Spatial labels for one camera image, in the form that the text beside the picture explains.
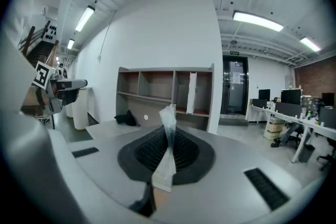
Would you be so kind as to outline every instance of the shelving unit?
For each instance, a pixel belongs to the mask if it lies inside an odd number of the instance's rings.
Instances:
[[[118,91],[124,93],[138,93],[139,72],[119,72]]]
[[[137,70],[121,67],[116,115],[125,114],[129,109],[141,126],[160,125],[159,111],[169,104],[176,104],[178,126],[207,131],[213,94],[213,70],[213,65],[210,68]],[[191,72],[196,73],[196,87],[193,90],[190,89]],[[196,93],[195,98],[190,95],[191,91]],[[186,113],[187,107],[192,108],[192,114]]]

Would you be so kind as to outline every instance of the trash can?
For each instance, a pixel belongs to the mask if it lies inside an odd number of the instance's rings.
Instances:
[[[299,161],[301,163],[308,162],[309,158],[311,157],[311,154],[314,152],[315,147],[313,145],[304,145],[303,149],[299,155]]]
[[[65,113],[66,113],[68,118],[73,118],[72,104],[68,104],[68,105],[65,106]]]
[[[81,88],[77,100],[72,103],[73,124],[77,131],[85,130],[89,126],[88,119],[88,90],[90,88]]]

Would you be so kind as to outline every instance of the door frame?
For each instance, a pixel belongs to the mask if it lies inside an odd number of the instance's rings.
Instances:
[[[228,55],[223,55],[223,93],[222,93],[222,106],[224,106],[226,109],[222,110],[221,108],[221,114],[222,111],[225,112],[225,114],[227,114],[227,108],[228,108],[228,102],[229,102],[229,93],[230,91],[228,90],[230,87],[230,65],[228,65],[228,63],[230,61],[236,61],[236,60],[240,60],[243,62],[243,73],[246,74],[246,76],[244,76],[243,80],[244,80],[244,86],[243,86],[243,102],[242,102],[242,115],[246,115],[246,111],[247,111],[247,103],[248,103],[248,84],[249,84],[249,73],[248,73],[248,60],[247,57],[241,57],[241,56],[228,56]],[[225,73],[225,67],[229,70],[229,73]]]

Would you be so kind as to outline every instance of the red brick wall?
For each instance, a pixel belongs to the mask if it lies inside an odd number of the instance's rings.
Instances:
[[[336,56],[295,69],[296,87],[302,94],[321,97],[323,92],[336,93]]]

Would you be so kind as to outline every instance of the staircase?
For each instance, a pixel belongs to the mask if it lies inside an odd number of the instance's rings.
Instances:
[[[27,55],[27,60],[35,68],[38,62],[38,59],[41,55],[45,55],[48,58],[54,44],[41,41],[31,52]]]

